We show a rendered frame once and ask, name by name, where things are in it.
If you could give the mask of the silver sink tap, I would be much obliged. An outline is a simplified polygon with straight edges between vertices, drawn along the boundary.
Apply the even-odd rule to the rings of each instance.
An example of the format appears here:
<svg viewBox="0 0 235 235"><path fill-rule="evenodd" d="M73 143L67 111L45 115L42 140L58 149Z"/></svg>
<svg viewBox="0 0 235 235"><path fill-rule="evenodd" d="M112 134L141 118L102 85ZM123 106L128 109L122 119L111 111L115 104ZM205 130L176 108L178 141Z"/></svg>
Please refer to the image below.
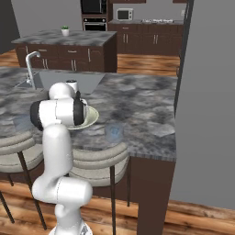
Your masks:
<svg viewBox="0 0 235 235"><path fill-rule="evenodd" d="M34 78L33 78L33 73L32 73L32 67L31 67L31 62L30 59L33 58L34 56L37 56L38 58L40 57L40 53L38 51L33 51L30 54L26 56L26 65L28 68L28 79L27 83L31 84L32 88L36 90L36 86L34 84Z"/></svg>

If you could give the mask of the beige cushioned bar stool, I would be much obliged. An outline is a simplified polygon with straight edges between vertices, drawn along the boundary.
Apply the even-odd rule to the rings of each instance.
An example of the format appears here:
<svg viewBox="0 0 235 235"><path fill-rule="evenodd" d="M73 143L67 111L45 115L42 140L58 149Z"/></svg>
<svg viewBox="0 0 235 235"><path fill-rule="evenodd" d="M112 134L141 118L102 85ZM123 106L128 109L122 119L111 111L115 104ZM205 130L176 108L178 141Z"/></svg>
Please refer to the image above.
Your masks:
<svg viewBox="0 0 235 235"><path fill-rule="evenodd" d="M88 181L94 187L109 186L111 190L112 228L116 235L115 185L128 173L128 202L130 202L130 165L126 143L102 150L73 150L71 177Z"/></svg>
<svg viewBox="0 0 235 235"><path fill-rule="evenodd" d="M10 174L23 173L29 190L32 181L29 171L43 161L42 145L37 144L30 131L0 139L0 173L5 173L14 185Z"/></svg>

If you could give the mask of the pale green ice bowl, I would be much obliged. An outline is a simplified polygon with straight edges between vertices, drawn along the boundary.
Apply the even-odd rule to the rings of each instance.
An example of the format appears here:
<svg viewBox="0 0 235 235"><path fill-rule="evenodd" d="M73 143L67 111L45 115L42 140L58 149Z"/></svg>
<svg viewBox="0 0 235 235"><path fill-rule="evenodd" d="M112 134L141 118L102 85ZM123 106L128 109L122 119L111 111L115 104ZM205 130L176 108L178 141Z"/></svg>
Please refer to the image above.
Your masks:
<svg viewBox="0 0 235 235"><path fill-rule="evenodd" d="M91 127L92 125L94 125L96 123L98 118L99 118L98 111L95 108L89 106L88 107L88 115L86 116L86 119L85 119L84 123L81 124L81 125L78 125L78 126L70 126L69 129L70 130L76 130L76 129L89 128L89 127Z"/></svg>

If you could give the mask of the dark brown counter cabinet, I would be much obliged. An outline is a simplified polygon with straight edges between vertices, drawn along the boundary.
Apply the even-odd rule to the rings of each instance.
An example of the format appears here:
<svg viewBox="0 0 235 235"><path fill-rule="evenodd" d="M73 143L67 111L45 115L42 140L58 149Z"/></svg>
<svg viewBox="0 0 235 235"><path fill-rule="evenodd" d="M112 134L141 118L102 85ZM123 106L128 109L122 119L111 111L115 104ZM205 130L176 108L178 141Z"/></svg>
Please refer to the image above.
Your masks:
<svg viewBox="0 0 235 235"><path fill-rule="evenodd" d="M130 166L130 202L139 203L137 235L162 235L175 162L131 157ZM43 171L43 161L29 170L32 183ZM116 199L127 201L127 175L115 186ZM94 187L93 196L110 198L110 187Z"/></svg>

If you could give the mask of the white microwave oven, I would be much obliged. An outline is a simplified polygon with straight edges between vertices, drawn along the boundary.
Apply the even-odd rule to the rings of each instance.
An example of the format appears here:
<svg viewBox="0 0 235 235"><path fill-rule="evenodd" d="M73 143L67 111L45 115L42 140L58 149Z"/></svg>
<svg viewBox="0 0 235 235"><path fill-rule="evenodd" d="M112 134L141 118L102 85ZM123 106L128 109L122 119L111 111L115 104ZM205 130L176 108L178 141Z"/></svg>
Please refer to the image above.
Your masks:
<svg viewBox="0 0 235 235"><path fill-rule="evenodd" d="M117 9L117 19L120 21L130 21L133 19L133 9L132 8L118 8Z"/></svg>

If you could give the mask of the grey steel sink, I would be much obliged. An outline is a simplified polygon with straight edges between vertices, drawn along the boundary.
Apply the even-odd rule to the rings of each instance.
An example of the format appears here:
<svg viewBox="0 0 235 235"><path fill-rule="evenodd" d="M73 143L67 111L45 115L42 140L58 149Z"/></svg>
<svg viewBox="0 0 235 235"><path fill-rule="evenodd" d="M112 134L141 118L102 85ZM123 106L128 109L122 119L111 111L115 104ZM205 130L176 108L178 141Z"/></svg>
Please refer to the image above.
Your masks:
<svg viewBox="0 0 235 235"><path fill-rule="evenodd" d="M74 80L82 94L92 94L105 75L103 73L38 72L33 76L37 89L49 90L53 84Z"/></svg>

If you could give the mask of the dark brown cupboard run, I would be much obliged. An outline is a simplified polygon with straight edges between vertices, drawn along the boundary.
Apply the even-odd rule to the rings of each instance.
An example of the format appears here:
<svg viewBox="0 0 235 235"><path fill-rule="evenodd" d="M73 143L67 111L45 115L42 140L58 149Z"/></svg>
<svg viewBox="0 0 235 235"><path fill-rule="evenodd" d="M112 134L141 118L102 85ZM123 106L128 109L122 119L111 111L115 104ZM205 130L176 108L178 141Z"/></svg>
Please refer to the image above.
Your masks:
<svg viewBox="0 0 235 235"><path fill-rule="evenodd" d="M117 32L119 54L178 56L182 48L182 23L156 24L139 20L108 22L108 30Z"/></svg>

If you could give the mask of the clear glass of water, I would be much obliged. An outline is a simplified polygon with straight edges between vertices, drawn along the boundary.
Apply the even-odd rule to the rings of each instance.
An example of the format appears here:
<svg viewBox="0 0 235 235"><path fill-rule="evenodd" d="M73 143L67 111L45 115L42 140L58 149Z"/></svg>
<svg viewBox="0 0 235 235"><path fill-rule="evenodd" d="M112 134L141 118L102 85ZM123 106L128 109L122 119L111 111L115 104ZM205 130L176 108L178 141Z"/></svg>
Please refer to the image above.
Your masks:
<svg viewBox="0 0 235 235"><path fill-rule="evenodd" d="M124 128L121 123L108 123L105 127L105 137L110 143L119 143L123 140Z"/></svg>

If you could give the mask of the dark brown wall cupboards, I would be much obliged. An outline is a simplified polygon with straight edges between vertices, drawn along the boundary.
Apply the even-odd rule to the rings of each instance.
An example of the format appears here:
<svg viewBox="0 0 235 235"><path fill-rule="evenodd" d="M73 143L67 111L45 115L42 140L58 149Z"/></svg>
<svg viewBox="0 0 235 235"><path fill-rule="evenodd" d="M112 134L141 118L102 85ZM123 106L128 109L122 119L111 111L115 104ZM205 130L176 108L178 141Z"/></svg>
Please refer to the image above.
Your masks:
<svg viewBox="0 0 235 235"><path fill-rule="evenodd" d="M108 0L110 4L146 4L147 0Z"/></svg>

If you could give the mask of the dark brown tall oven cabinet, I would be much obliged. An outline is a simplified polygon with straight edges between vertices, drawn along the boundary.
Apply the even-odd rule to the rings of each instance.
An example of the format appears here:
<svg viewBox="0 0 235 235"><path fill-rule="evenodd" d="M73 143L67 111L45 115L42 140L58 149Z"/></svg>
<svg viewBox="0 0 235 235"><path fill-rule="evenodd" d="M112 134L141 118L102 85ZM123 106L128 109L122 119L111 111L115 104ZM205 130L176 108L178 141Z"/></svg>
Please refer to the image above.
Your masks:
<svg viewBox="0 0 235 235"><path fill-rule="evenodd" d="M107 23L113 19L113 5L108 3L108 0L80 0L82 21L84 29L84 19L93 18L105 18L106 30Z"/></svg>

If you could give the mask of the silver hob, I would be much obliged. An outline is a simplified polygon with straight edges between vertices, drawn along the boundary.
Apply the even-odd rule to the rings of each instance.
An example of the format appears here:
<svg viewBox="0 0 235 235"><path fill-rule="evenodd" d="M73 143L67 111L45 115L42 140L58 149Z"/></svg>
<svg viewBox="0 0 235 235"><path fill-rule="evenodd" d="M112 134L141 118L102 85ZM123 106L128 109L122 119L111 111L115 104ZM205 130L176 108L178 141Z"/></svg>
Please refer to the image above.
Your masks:
<svg viewBox="0 0 235 235"><path fill-rule="evenodd" d="M142 19L141 22L150 24L172 24L173 19Z"/></svg>

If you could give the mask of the dark brown kitchen island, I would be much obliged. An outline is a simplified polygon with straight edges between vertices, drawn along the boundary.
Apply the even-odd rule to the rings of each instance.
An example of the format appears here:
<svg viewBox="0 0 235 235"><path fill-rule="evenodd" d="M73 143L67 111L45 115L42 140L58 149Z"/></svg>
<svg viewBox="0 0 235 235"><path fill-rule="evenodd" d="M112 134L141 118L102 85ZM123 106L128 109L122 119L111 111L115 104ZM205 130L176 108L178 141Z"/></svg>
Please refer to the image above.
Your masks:
<svg viewBox="0 0 235 235"><path fill-rule="evenodd" d="M58 29L42 30L15 39L20 67L26 67L26 56L38 51L30 62L33 68L75 72L115 73L118 69L116 31L72 30L63 36Z"/></svg>

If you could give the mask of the black built-in oven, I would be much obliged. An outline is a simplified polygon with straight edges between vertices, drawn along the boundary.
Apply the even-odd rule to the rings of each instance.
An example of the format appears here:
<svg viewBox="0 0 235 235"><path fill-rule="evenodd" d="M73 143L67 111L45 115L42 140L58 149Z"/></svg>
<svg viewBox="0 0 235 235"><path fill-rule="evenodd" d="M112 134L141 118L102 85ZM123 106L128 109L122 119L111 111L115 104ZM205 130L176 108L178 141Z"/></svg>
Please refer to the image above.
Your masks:
<svg viewBox="0 0 235 235"><path fill-rule="evenodd" d="M84 30L89 31L106 31L106 19L105 18L85 18Z"/></svg>

